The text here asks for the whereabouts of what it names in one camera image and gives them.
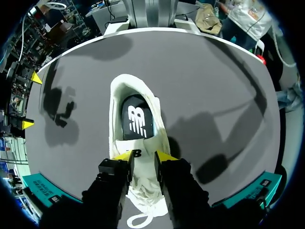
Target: white cable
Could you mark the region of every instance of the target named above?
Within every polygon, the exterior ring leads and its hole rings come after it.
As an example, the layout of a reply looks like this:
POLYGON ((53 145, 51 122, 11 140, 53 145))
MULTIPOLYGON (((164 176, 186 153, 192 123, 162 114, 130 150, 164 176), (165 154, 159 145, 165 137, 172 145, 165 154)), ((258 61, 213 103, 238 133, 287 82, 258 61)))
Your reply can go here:
POLYGON ((23 45, 24 45, 24 21, 25 21, 25 17, 27 16, 28 14, 25 14, 24 18, 23 18, 23 21, 22 21, 22 46, 21 46, 21 52, 20 52, 20 57, 19 57, 19 60, 18 62, 21 61, 21 57, 22 57, 22 53, 23 53, 23 45))
POLYGON ((276 49, 276 52, 277 52, 277 55, 278 57, 280 58, 280 60, 282 61, 283 65, 285 65, 286 67, 288 68, 293 68, 293 67, 296 67, 296 63, 292 63, 292 64, 288 64, 286 63, 281 54, 280 54, 280 51, 278 50, 278 46, 277 46, 277 40, 276 40, 276 35, 275 35, 275 29, 274 27, 272 26, 272 33, 273 33, 273 40, 275 41, 274 44, 275 44, 275 49, 276 49))

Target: white shirt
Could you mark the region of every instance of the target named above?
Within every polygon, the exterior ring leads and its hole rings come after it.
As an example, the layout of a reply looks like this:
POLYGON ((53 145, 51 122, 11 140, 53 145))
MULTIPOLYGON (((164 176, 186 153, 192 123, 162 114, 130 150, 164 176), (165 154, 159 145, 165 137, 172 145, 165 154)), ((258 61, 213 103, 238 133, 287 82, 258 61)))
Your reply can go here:
POLYGON ((229 19, 258 41, 272 25, 271 15, 257 0, 235 0, 235 3, 228 15, 229 19))

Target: person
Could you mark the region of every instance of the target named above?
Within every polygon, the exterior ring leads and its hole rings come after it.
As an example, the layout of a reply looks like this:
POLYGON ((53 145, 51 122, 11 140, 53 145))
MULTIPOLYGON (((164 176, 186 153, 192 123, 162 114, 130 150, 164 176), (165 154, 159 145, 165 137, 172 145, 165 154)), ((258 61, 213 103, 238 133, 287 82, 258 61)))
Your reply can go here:
POLYGON ((268 32, 272 17, 258 0, 232 0, 231 3, 229 7, 220 3, 228 17, 219 35, 227 41, 235 37, 237 45, 250 50, 268 32))

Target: beige bag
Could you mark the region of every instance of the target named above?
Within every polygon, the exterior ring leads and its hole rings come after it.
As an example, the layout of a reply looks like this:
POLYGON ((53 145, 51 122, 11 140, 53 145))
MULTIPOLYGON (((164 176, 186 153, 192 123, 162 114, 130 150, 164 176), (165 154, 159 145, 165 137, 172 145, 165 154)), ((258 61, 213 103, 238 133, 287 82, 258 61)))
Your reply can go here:
POLYGON ((211 4, 202 4, 202 6, 203 8, 199 8, 196 14, 197 27, 202 32, 218 34, 222 25, 214 14, 213 6, 211 4))

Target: black cable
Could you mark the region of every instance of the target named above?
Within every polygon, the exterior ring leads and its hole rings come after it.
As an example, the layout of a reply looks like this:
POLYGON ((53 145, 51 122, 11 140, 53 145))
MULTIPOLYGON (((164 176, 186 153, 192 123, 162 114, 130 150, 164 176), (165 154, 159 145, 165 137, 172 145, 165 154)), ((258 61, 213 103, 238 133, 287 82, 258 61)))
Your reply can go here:
POLYGON ((188 12, 188 13, 182 13, 182 14, 178 14, 178 15, 176 15, 176 17, 177 16, 182 16, 182 15, 187 15, 187 14, 190 14, 190 13, 194 13, 194 12, 196 12, 197 10, 199 10, 200 9, 200 7, 198 7, 197 9, 195 9, 195 10, 193 10, 193 11, 191 11, 191 12, 188 12))
POLYGON ((251 25, 251 26, 248 28, 248 30, 247 30, 246 33, 248 33, 249 30, 250 30, 253 26, 255 26, 255 25, 265 16, 265 14, 266 14, 266 11, 264 12, 264 14, 262 15, 262 17, 261 17, 259 20, 257 20, 253 25, 251 25))
POLYGON ((110 22, 110 21, 106 22, 106 23, 104 24, 105 28, 107 28, 106 25, 107 25, 108 23, 111 23, 111 22, 110 22))
POLYGON ((110 4, 109 1, 106 1, 105 3, 106 3, 106 5, 107 5, 108 12, 110 13, 110 20, 112 21, 111 16, 113 16, 113 19, 115 19, 115 16, 114 16, 114 15, 112 14, 112 12, 111 12, 111 4, 110 4))

